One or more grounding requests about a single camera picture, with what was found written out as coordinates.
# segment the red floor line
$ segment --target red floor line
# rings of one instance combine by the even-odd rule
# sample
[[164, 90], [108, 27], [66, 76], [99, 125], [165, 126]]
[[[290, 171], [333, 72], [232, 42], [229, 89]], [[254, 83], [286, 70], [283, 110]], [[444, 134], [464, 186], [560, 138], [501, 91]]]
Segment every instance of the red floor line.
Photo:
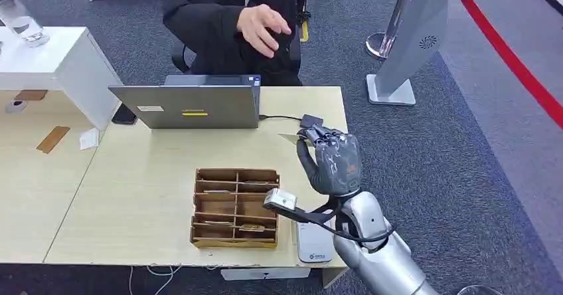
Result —
[[484, 16], [473, 0], [460, 0], [467, 9], [471, 18], [483, 32], [487, 40], [503, 59], [505, 64], [520, 80], [522, 85], [530, 92], [545, 112], [563, 129], [563, 106], [553, 97], [545, 87], [534, 77], [526, 66], [518, 59], [499, 33]]

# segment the water bottle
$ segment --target water bottle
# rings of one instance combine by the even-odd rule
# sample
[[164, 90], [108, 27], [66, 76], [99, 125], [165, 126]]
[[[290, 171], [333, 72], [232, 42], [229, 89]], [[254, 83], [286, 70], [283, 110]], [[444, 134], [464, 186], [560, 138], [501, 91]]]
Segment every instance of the water bottle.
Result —
[[0, 0], [0, 20], [30, 47], [45, 44], [49, 36], [19, 0]]

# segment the robotic arm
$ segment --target robotic arm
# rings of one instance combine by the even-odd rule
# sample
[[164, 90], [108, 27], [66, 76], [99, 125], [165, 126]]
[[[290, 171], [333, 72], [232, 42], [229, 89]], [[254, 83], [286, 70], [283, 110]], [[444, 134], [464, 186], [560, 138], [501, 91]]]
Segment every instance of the robotic arm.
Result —
[[[376, 197], [360, 189], [362, 163], [356, 137], [317, 125], [297, 134], [297, 155], [309, 182], [329, 200], [307, 213], [297, 207], [295, 196], [272, 189], [264, 207], [331, 231], [338, 255], [373, 294], [437, 295], [406, 243], [383, 216]], [[307, 142], [315, 148], [315, 159]], [[336, 217], [336, 229], [324, 225], [332, 217]]]

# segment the laptop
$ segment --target laptop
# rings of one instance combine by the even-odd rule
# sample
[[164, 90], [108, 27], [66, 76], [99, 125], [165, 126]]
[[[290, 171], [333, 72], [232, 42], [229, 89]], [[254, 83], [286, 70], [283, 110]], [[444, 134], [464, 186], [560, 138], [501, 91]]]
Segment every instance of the laptop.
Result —
[[151, 129], [258, 127], [260, 76], [182, 74], [160, 86], [108, 88]]

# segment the desk leg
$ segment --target desk leg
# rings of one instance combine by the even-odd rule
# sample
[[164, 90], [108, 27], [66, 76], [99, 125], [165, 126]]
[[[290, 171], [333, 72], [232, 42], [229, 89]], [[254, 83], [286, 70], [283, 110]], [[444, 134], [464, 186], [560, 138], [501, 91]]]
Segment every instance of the desk leg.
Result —
[[323, 268], [323, 288], [327, 289], [328, 287], [330, 287], [347, 271], [348, 271], [347, 267]]

